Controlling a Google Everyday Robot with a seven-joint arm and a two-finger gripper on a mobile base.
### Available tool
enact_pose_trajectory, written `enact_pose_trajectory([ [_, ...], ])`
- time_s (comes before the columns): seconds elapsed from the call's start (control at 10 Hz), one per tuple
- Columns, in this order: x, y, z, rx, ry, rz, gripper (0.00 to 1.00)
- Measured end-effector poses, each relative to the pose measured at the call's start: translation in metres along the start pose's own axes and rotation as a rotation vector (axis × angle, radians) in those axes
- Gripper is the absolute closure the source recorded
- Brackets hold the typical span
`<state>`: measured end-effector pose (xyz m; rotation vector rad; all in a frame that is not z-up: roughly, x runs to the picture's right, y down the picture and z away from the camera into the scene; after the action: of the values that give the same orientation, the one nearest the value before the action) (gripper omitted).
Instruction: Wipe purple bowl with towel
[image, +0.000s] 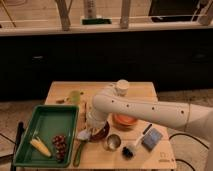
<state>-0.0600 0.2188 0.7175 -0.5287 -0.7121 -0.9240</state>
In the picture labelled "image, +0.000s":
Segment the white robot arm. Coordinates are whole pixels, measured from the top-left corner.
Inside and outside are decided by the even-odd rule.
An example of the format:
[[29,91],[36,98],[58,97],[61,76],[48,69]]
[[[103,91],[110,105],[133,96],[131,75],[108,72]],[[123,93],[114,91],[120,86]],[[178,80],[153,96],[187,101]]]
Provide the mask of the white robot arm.
[[92,98],[87,123],[103,128],[110,113],[123,114],[175,130],[190,133],[210,143],[204,171],[213,171],[213,107],[189,103],[152,102],[119,96],[113,84],[98,91]]

